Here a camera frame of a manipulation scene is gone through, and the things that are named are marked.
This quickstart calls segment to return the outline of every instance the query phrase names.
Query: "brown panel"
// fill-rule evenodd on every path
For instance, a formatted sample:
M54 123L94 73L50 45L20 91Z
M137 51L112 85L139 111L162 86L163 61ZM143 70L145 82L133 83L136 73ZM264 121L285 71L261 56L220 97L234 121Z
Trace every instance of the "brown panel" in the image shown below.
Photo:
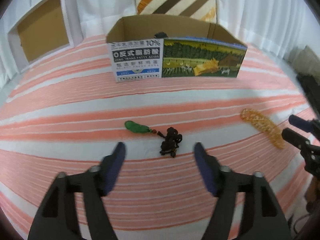
M46 1L23 19L17 29L29 62L69 44L60 0Z

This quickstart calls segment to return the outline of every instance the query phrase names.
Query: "black cable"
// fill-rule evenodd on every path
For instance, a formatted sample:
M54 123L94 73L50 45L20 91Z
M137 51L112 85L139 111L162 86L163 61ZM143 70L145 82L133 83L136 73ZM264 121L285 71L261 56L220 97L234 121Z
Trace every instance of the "black cable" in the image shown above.
M304 219L304 218L306 218L306 217L309 217L309 216L310 216L310 214L306 214L306 215L304 215L304 216L299 217L299 218L295 221L295 223L293 224L293 231L295 232L295 234L298 234L298 232L297 232L297 230L296 230L296 225L297 225L297 223L300 222L302 219Z

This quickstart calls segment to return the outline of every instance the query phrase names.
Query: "white frame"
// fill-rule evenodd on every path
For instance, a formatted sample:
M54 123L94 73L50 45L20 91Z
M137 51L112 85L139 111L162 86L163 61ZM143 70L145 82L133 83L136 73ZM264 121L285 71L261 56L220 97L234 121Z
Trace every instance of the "white frame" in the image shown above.
M80 25L80 19L78 14L78 8L76 4L76 0L60 0L61 10L63 15L64 25L67 31L67 37L69 40L69 44L56 48L42 55L41 57L28 62L26 55L21 46L20 37L18 35L17 26L18 24L32 11L37 9L39 6L44 4L48 0L42 0L33 8L31 8L9 31L8 33L8 41L10 45L10 49L13 55L13 58L17 65L18 72L22 73L29 68L32 68L34 65L40 63L42 60L52 57L58 53L61 53L67 49L72 49L76 47L83 41L83 34Z

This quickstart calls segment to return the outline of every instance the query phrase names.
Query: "cardboard box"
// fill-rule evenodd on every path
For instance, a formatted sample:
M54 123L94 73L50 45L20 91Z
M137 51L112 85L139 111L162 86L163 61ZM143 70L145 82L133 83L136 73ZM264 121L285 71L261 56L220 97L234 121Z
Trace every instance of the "cardboard box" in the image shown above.
M159 32L166 33L169 38L155 39L154 35ZM236 77L247 49L244 43L218 24L164 14L123 17L110 30L106 36L106 42L112 53L112 68L117 82L150 77L160 78L162 75L164 77L229 76L230 72L232 73L230 76ZM174 57L164 55L163 65L164 46L186 42L189 46L199 47L200 50L219 52L223 49L224 57L219 54L219 59L215 59L216 54L202 52L202 55L205 55L204 58L195 58L198 54L181 58L180 53L176 53ZM190 67L193 74L185 75L184 70L186 68L190 70ZM166 68L179 69L176 69L175 74L169 74Z

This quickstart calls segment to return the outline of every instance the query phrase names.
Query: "open cardboard box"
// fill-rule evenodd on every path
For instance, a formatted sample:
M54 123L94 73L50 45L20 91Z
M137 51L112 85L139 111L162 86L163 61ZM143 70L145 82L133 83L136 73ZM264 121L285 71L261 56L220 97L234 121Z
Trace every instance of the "open cardboard box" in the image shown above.
M225 48L228 47L225 44L220 46L220 48L224 47L225 53L230 54L228 55L228 58L224 59L224 65L223 67L220 67L220 69L225 69L228 67L228 64L233 65L233 67L237 67L235 77L239 71L247 49L247 46L244 43L233 37L219 24L199 21L184 16L171 16L164 14L123 17L116 22L116 24L107 34L106 42L111 44L118 42L125 43L127 41L154 39L155 34L160 32L166 33L169 38L172 38L171 40L174 40L176 37L194 37L213 39L223 43L228 43L229 50ZM241 55L238 55L238 58L236 58L237 62L235 63L235 60L232 59L232 55L235 55L235 51L237 50L236 46L242 47L242 51Z

